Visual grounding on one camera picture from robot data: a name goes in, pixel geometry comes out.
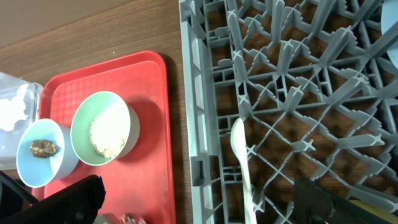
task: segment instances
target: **plastic grid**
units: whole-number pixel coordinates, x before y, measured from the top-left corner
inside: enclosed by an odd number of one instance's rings
[[[303,20],[300,13],[307,2],[317,5],[310,24]],[[351,11],[348,10],[347,4],[350,4]],[[237,117],[251,118],[268,130],[258,144],[248,146],[249,160],[258,157],[273,169],[273,174],[266,183],[254,188],[254,211],[257,213],[265,212],[265,204],[268,203],[279,215],[276,223],[294,223],[291,216],[294,204],[290,202],[286,208],[279,208],[264,191],[277,176],[282,176],[293,186],[294,179],[286,176],[282,169],[295,154],[301,154],[317,165],[318,168],[310,179],[317,180],[326,173],[330,174],[349,188],[346,198],[355,197],[389,212],[397,209],[397,197],[362,185],[367,178],[376,174],[382,174],[398,184],[396,173],[387,166],[391,160],[390,152],[398,144],[397,127],[391,111],[391,106],[398,105],[398,100],[395,99],[398,96],[398,70],[384,55],[398,40],[398,23],[374,43],[371,43],[367,32],[368,27],[381,30],[380,22],[373,19],[380,18],[381,4],[380,0],[366,0],[360,7],[357,0],[304,0],[294,7],[288,7],[283,0],[246,0],[241,1],[238,7],[236,0],[180,0],[194,223],[216,222],[215,213],[220,209],[223,210],[224,222],[232,223],[229,219],[225,188],[227,184],[240,183],[240,168],[223,165],[220,137],[229,136],[233,121]],[[250,7],[257,9],[259,13],[253,17],[244,17]],[[210,30],[208,14],[220,9],[225,9],[228,25]],[[331,33],[324,31],[323,27],[331,13],[351,19],[353,25]],[[264,30],[261,23],[267,16],[272,18],[270,32]],[[282,40],[282,34],[289,27],[301,30],[307,35],[302,40]],[[248,40],[258,38],[259,35],[271,41],[261,48],[246,47]],[[315,38],[328,43],[319,56],[312,54],[308,47],[310,41]],[[280,47],[279,59],[277,63],[272,63],[267,56],[277,45]],[[212,50],[222,46],[229,47],[231,58],[221,59],[216,65],[212,65]],[[245,65],[244,54],[253,58],[248,67]],[[298,57],[305,58],[309,64],[292,66]],[[256,73],[260,64],[273,72]],[[339,68],[347,64],[354,65],[354,68]],[[381,70],[392,74],[391,80],[386,82]],[[344,84],[337,88],[333,86],[330,80],[331,73],[344,78]],[[258,80],[265,79],[272,80],[267,85],[258,83]],[[289,88],[288,82],[295,84]],[[217,103],[220,102],[216,101],[216,90],[231,85],[235,85],[239,113],[217,115]],[[252,87],[259,93],[255,101],[250,100],[248,93],[248,88]],[[301,104],[300,100],[308,93],[314,94],[317,101]],[[277,106],[256,110],[265,98]],[[366,100],[374,100],[366,111],[351,110],[343,105],[347,102]],[[318,119],[298,112],[299,109],[322,107],[325,109]],[[331,110],[337,110],[354,121],[354,125],[342,138],[334,136],[322,124]],[[281,115],[272,125],[258,118],[277,112]],[[380,112],[382,117],[379,120],[375,115]],[[275,128],[288,115],[310,126],[298,141],[290,141]],[[226,121],[223,128],[219,128],[221,120]],[[356,132],[361,128],[366,128],[372,133],[357,135]],[[312,144],[313,140],[306,140],[315,131],[336,144],[324,163],[308,153],[317,150]],[[292,148],[279,166],[257,153],[271,134],[278,136]],[[385,144],[385,150],[377,158],[364,155],[358,150],[361,147]],[[343,149],[369,165],[355,184],[347,183],[331,168],[338,153]],[[220,177],[215,179],[212,179],[211,173],[213,158],[218,160],[220,170]],[[233,176],[233,180],[227,180],[227,176]],[[217,201],[213,197],[215,184],[221,184],[222,200]]]

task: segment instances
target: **textured red tray surface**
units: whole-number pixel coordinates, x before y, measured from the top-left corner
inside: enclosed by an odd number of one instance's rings
[[[101,167],[79,162],[66,178],[53,181],[34,194],[48,197],[78,180],[96,174],[103,178],[106,197],[99,213],[124,212],[149,223],[175,223],[170,145],[169,102],[165,63],[155,52],[139,52],[58,75],[45,86],[40,118],[71,125],[80,103],[92,93],[117,93],[138,114],[140,135],[126,156]]]

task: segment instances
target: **wooden tabletop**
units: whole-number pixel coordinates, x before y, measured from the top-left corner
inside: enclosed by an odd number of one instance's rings
[[[55,75],[141,50],[163,56],[169,82],[177,223],[192,222],[178,1],[135,0],[0,49],[0,71],[45,85]]]

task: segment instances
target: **white spoon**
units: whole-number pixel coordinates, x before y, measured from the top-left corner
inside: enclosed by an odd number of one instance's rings
[[[244,222],[245,224],[257,224],[251,192],[248,154],[246,151],[246,138],[244,135],[243,120],[241,118],[238,118],[232,126],[231,147],[236,158],[238,158],[238,161],[241,164],[244,199]]]

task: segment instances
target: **white grains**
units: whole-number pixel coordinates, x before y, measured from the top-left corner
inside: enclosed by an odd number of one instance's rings
[[[90,142],[95,151],[105,158],[114,158],[123,149],[128,137],[125,116],[116,109],[106,109],[90,126]]]

